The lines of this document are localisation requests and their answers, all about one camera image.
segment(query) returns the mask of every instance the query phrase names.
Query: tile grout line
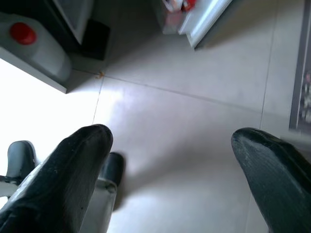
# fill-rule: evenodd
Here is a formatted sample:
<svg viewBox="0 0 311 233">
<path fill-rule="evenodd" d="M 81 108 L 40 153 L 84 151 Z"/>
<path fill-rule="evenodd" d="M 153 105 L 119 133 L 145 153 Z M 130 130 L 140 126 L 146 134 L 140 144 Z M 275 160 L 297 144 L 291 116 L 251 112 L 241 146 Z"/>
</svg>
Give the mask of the tile grout line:
<svg viewBox="0 0 311 233">
<path fill-rule="evenodd" d="M 100 85 L 100 89 L 99 89 L 99 92 L 98 92 L 98 97 L 97 97 L 97 101 L 96 101 L 96 106 L 95 106 L 95 111 L 94 111 L 94 115 L 93 115 L 92 125 L 94 124 L 94 121 L 95 121 L 95 116 L 96 116 L 96 112 L 97 112 L 97 106 L 98 106 L 99 98 L 100 98 L 100 95 L 101 95 L 101 92 L 102 92 L 103 84 L 104 84 L 104 77 L 103 77 L 103 80 L 102 80 L 102 83 Z"/>
<path fill-rule="evenodd" d="M 144 87 L 160 90 L 160 91 L 170 92 L 170 93 L 174 93 L 174 94 L 181 95 L 181 96 L 186 96 L 186 97 L 193 98 L 193 99 L 196 99 L 196 100 L 203 100 L 203 101 L 206 101 L 206 102 L 212 102 L 212 103 L 216 103 L 216 104 L 220 104 L 220 105 L 225 105 L 227 107 L 234 107 L 234 108 L 242 109 L 244 111 L 250 111 L 250 112 L 253 112 L 253 113 L 260 113 L 260 111 L 256 111 L 256 110 L 253 110 L 253 109 L 250 109 L 250 108 L 247 108 L 247 107 L 238 106 L 238 105 L 235 105 L 235 104 L 226 103 L 226 102 L 223 102 L 223 101 L 219 101 L 219 100 L 215 100 L 215 99 L 211 99 L 211 98 L 207 98 L 207 97 L 202 97 L 202 96 L 197 96 L 197 95 L 193 95 L 193 94 L 182 93 L 182 92 L 179 92 L 179 91 L 174 91 L 174 90 L 170 90 L 170 89 L 166 89 L 166 88 L 162 88 L 162 87 L 157 87 L 157 86 L 151 86 L 151 85 L 144 84 L 144 83 L 137 83 L 137 82 L 133 82 L 133 81 L 129 81 L 129 80 L 113 78 L 113 77 L 107 76 L 107 75 L 105 75 L 105 77 L 109 78 L 109 79 L 114 79 L 114 80 L 118 80 L 118 81 L 122 81 L 122 82 L 126 82 L 126 83 L 131 83 L 131 84 L 135 84 L 135 85 L 139 85 L 139 86 L 144 86 Z"/>
<path fill-rule="evenodd" d="M 262 109 L 261 109 L 261 117 L 260 117 L 260 125 L 259 125 L 260 129 L 261 129 L 261 126 L 262 126 L 263 108 L 264 108 L 264 103 L 265 103 L 265 100 L 266 100 L 266 92 L 267 92 L 268 78 L 269 78 L 270 67 L 271 67 L 273 42 L 274 42 L 274 37 L 275 37 L 275 33 L 276 33 L 276 23 L 277 23 L 278 12 L 279 12 L 279 0 L 277 0 L 277 2 L 276 2 L 275 20 L 274 20 L 274 25 L 273 25 L 273 33 L 272 33 L 272 36 L 271 36 L 270 56 L 269 56 L 269 61 L 268 61 L 268 69 L 267 69 L 267 76 L 266 76 L 266 82 L 265 82 L 265 89 L 264 89 L 264 93 L 263 93 L 263 101 L 262 101 Z"/>
<path fill-rule="evenodd" d="M 245 233 L 247 233 L 246 230 L 247 230 L 247 223 L 249 219 L 249 211 L 250 211 L 250 206 L 251 206 L 251 197 L 252 197 L 252 191 L 249 191 L 249 202 L 247 206 L 247 214 L 246 214 L 245 230 L 244 230 Z"/>
<path fill-rule="evenodd" d="M 79 70 L 79 69 L 72 69 L 72 70 L 75 70 L 75 71 L 79 71 L 79 72 L 83 72 L 83 73 L 87 73 L 87 74 L 94 74 L 94 75 L 100 75 L 100 73 L 95 73 L 95 72 L 90 72 L 90 71 L 86 71 L 86 70 Z"/>
</svg>

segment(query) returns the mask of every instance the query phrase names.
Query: red cap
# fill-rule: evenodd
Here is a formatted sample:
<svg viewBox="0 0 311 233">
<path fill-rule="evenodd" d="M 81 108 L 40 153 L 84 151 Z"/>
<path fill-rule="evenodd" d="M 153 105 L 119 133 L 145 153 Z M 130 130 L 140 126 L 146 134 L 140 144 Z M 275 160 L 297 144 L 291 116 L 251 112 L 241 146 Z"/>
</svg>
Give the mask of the red cap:
<svg viewBox="0 0 311 233">
<path fill-rule="evenodd" d="M 25 23 L 13 24 L 10 34 L 13 39 L 22 45 L 31 45 L 37 39 L 35 31 Z"/>
</svg>

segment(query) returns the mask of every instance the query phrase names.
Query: black base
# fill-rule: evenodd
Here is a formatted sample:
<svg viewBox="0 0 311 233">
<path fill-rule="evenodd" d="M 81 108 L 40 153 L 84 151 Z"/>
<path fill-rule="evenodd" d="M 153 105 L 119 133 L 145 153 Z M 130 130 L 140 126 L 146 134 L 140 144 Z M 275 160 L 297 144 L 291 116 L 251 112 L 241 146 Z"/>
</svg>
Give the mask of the black base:
<svg viewBox="0 0 311 233">
<path fill-rule="evenodd" d="M 124 171 L 124 158 L 119 153 L 108 155 L 100 172 L 99 178 L 112 181 L 119 186 Z"/>
<path fill-rule="evenodd" d="M 104 24 L 90 19 L 83 37 L 81 53 L 83 56 L 103 60 L 110 29 Z"/>
</svg>

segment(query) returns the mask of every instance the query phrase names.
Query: white plastic container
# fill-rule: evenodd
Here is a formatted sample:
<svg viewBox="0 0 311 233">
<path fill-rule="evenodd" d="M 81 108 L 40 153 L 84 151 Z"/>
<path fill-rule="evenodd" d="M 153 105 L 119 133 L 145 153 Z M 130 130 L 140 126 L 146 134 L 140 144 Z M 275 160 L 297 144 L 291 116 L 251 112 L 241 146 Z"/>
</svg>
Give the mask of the white plastic container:
<svg viewBox="0 0 311 233">
<path fill-rule="evenodd" d="M 34 19 L 0 13 L 0 46 L 60 84 L 69 78 L 69 57 Z"/>
</svg>

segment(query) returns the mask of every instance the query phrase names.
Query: beige tile floor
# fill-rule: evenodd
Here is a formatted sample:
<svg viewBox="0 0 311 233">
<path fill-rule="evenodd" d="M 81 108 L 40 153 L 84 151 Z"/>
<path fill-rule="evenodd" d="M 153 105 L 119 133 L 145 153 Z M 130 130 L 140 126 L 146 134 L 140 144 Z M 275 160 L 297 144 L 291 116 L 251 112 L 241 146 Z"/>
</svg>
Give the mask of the beige tile floor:
<svg viewBox="0 0 311 233">
<path fill-rule="evenodd" d="M 147 4 L 124 3 L 107 64 L 72 56 L 67 95 L 0 60 L 10 77 L 0 85 L 1 174 L 12 141 L 32 141 L 42 161 L 74 130 L 101 123 L 127 160 L 109 233 L 267 233 L 230 137 L 256 127 L 308 140 L 288 131 L 303 4 L 244 1 L 193 51 L 185 37 L 162 35 Z"/>
</svg>

